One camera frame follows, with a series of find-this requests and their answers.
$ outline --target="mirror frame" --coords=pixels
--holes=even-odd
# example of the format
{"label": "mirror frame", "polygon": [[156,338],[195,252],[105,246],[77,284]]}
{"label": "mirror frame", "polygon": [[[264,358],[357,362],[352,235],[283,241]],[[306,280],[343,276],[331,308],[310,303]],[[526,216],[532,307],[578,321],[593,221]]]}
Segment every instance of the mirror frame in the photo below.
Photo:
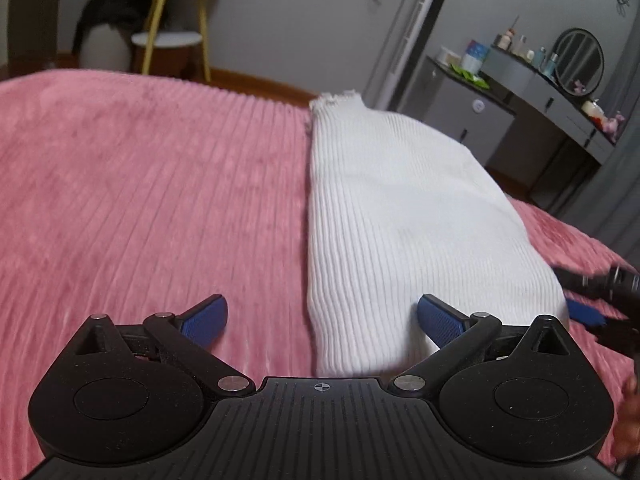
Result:
{"label": "mirror frame", "polygon": [[567,92],[569,95],[571,95],[573,97],[588,97],[591,94],[593,94],[598,89],[598,86],[600,86],[600,83],[602,83],[602,77],[604,76],[604,51],[602,49],[602,45],[598,41],[598,38],[596,38],[593,35],[593,33],[589,32],[585,28],[575,27],[575,28],[568,28],[566,31],[564,31],[562,34],[560,34],[560,36],[558,36],[558,39],[554,43],[553,53],[556,53],[556,54],[558,53],[558,47],[560,46],[560,43],[562,43],[562,40],[564,40],[565,37],[567,37],[569,34],[571,34],[573,32],[581,32],[581,33],[585,34],[586,36],[589,36],[596,43],[596,45],[598,46],[598,50],[600,51],[600,58],[602,59],[602,71],[600,72],[600,78],[598,79],[598,82],[596,83],[596,86],[593,87],[593,89],[591,89],[588,92],[585,92],[584,94],[576,94],[573,91],[573,89],[565,88],[562,85],[562,83],[560,82],[560,77],[558,75],[558,66],[556,66],[556,68],[554,69],[554,76],[555,76],[556,81],[558,83],[558,87],[561,88],[564,92]]}

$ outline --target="pink corduroy bedspread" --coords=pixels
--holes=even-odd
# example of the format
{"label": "pink corduroy bedspread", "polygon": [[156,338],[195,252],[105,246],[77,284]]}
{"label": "pink corduroy bedspread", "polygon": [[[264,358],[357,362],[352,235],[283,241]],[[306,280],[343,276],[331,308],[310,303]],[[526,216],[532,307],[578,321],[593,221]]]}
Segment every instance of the pink corduroy bedspread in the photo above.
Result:
{"label": "pink corduroy bedspread", "polygon": [[[217,356],[258,384],[313,373],[307,121],[168,79],[72,71],[0,85],[1,479],[41,460],[29,397],[91,313],[137,323],[220,292],[230,311]],[[618,260],[514,206],[546,260],[589,272]],[[618,402],[630,360],[571,330]]]}

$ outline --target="white ribbed garment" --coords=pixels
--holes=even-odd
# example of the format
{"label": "white ribbed garment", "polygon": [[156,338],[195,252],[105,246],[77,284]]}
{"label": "white ribbed garment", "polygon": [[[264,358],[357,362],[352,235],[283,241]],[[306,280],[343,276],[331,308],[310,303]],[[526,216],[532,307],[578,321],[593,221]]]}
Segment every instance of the white ribbed garment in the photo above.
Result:
{"label": "white ribbed garment", "polygon": [[311,105],[308,308],[319,376],[400,371],[437,347],[415,303],[567,321],[562,288],[468,149],[357,94]]}

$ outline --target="round mirror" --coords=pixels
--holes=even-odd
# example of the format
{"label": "round mirror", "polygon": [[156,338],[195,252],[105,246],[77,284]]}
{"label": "round mirror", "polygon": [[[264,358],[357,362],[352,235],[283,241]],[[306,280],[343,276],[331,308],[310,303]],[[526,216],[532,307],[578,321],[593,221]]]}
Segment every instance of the round mirror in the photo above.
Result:
{"label": "round mirror", "polygon": [[604,72],[604,53],[588,30],[566,30],[556,41],[554,52],[558,54],[556,80],[565,92],[587,96],[598,87]]}

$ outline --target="silver screw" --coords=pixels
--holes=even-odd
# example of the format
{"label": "silver screw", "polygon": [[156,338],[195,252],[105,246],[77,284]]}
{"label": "silver screw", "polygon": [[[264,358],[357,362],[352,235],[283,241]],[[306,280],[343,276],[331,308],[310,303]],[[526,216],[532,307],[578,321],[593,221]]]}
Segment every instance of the silver screw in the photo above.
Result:
{"label": "silver screw", "polygon": [[394,380],[396,388],[400,388],[406,392],[416,392],[424,387],[426,384],[422,377],[417,375],[401,375]]}
{"label": "silver screw", "polygon": [[228,375],[218,381],[218,386],[226,392],[239,392],[249,385],[249,381],[239,375]]}

